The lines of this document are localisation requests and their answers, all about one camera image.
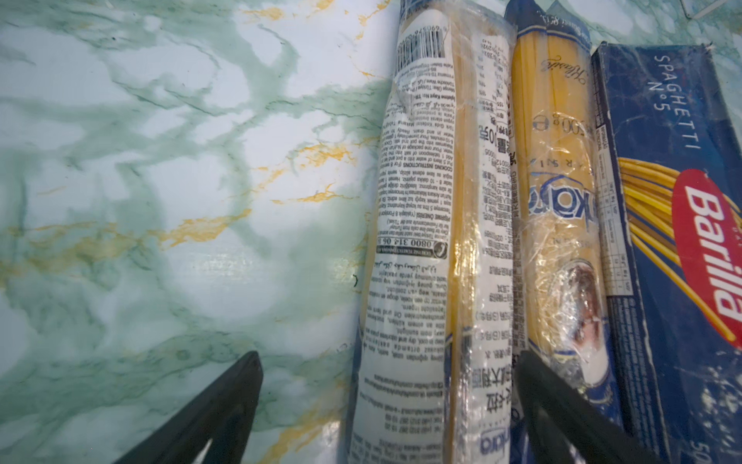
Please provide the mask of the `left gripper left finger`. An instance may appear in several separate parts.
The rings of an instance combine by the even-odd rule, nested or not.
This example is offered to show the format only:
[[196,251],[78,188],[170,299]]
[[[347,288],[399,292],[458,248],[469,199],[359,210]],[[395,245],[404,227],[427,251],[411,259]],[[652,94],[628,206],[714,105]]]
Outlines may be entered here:
[[218,379],[120,463],[240,463],[259,403],[264,372],[259,353],[239,358]]

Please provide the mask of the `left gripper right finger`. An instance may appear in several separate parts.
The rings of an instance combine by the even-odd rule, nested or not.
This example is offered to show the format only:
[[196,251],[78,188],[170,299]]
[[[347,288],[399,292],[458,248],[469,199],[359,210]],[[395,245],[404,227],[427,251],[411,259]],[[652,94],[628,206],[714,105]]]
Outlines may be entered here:
[[514,380],[537,463],[573,463],[572,450],[587,463],[660,461],[604,418],[539,355],[524,352],[515,367]]

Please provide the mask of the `blue clear spaghetti bag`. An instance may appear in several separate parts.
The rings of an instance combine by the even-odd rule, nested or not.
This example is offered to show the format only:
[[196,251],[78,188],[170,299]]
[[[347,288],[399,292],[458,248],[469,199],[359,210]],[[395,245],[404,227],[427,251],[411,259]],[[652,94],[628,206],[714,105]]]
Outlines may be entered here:
[[562,4],[512,1],[512,97],[525,344],[612,423],[610,346],[593,169],[591,38]]

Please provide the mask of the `white label spaghetti bag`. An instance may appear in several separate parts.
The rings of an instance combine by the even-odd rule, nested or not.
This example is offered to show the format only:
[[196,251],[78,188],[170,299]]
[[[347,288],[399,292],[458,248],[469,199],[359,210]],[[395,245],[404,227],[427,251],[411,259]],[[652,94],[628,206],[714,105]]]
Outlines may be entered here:
[[513,26],[405,1],[380,140],[349,463],[506,463],[512,402]]

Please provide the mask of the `blue Barilla spaghetti box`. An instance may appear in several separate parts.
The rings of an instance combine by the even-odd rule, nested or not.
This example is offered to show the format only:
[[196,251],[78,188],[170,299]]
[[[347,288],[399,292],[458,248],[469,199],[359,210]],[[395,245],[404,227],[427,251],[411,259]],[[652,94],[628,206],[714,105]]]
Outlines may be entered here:
[[626,431],[741,459],[741,151],[708,46],[592,58],[608,312]]

